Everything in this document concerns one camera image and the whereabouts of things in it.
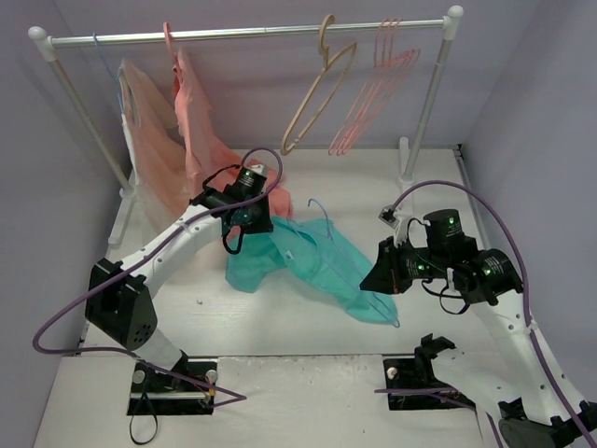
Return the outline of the teal t shirt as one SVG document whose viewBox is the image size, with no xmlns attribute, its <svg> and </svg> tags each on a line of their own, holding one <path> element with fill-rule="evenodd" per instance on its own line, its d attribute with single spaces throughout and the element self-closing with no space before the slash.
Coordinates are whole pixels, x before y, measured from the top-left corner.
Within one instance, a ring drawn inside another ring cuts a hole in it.
<svg viewBox="0 0 597 448">
<path fill-rule="evenodd" d="M 228 257 L 225 278 L 234 289 L 254 293 L 267 274 L 287 269 L 308 286 L 333 296 L 352 318 L 399 326 L 391 296 L 360 288 L 373 264 L 332 220 L 273 217 L 271 221 L 272 232 L 245 236 L 241 252 Z"/>
</svg>

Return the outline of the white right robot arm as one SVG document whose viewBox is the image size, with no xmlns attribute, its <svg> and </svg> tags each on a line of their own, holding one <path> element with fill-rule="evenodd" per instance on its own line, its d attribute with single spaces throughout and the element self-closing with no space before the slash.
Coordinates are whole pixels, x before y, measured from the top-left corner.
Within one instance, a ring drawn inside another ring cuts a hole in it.
<svg viewBox="0 0 597 448">
<path fill-rule="evenodd" d="M 437 386 L 463 394 L 497 424 L 509 447 L 568 447 L 596 428 L 596 405 L 569 382 L 530 315 L 525 287 L 508 256 L 480 249 L 464 234 L 455 209 L 423 218 L 426 244 L 415 247 L 409 227 L 379 244 L 364 291 L 404 294 L 416 281 L 442 280 L 489 331 L 512 380 L 475 366 L 446 337 L 428 334 L 415 348 L 407 377 L 418 395 Z"/>
</svg>

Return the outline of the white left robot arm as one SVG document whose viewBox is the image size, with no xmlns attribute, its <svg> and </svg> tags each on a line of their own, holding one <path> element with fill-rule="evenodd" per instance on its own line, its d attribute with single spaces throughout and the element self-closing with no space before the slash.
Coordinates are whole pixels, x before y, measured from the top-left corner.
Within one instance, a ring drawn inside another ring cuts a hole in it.
<svg viewBox="0 0 597 448">
<path fill-rule="evenodd" d="M 153 381 L 173 392 L 187 379 L 187 355 L 161 332 L 153 300 L 160 288 L 201 249 L 240 235 L 268 233 L 267 168 L 241 166 L 222 190 L 206 186 L 184 214 L 128 257 L 101 259 L 90 273 L 85 317 L 122 349 L 155 365 Z"/>
</svg>

